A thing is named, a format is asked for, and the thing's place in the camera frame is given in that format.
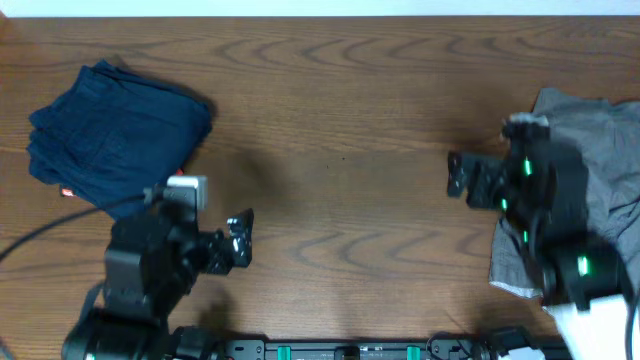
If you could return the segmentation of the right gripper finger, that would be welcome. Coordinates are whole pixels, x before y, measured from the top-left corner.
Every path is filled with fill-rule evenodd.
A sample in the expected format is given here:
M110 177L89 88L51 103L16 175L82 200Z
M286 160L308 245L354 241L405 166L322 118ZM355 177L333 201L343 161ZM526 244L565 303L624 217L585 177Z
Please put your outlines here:
M472 209L499 210L503 187L504 177L498 172L474 173L467 186L466 204Z
M496 168L500 165L498 157L468 152L449 151L447 155L448 180L447 195L460 197L482 168Z

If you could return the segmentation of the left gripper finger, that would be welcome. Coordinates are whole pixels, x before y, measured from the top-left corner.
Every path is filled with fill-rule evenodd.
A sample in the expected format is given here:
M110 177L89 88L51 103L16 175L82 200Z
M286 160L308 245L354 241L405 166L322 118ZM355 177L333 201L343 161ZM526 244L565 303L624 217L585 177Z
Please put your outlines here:
M247 268L252 261L254 211L249 208L227 220L234 267Z
M208 252L204 272L211 275L227 275L238 267L240 245L236 237L226 237L223 232L205 232L202 240Z

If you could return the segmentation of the navy blue shorts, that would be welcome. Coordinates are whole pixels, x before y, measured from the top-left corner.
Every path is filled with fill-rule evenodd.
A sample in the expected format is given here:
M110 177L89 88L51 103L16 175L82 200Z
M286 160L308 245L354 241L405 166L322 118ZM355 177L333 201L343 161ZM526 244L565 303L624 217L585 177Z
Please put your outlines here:
M165 182L212 129L212 112L181 88L100 61L33 112L30 174L118 220L143 210L127 197Z

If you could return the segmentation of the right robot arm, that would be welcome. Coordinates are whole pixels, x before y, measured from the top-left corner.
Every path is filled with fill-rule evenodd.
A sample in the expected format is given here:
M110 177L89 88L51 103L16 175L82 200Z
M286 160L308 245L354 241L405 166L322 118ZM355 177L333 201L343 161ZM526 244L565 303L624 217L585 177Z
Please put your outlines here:
M639 299L620 252L588 228L589 170L580 149L539 123L508 122L502 133L510 141L502 158L449 152L448 196L502 213L544 305L588 314L601 299L619 299L623 355L633 358Z

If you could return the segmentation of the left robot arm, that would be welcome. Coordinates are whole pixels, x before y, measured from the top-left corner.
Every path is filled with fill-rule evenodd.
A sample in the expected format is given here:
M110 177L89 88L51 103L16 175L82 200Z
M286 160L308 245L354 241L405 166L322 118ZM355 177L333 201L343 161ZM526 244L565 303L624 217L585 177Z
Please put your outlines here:
M202 232L196 218L175 213L119 220L105 252L106 278L88 292L63 358L225 358L223 345L208 331L171 330L168 319L199 275L249 266L253 223L250 209L229 218L227 232Z

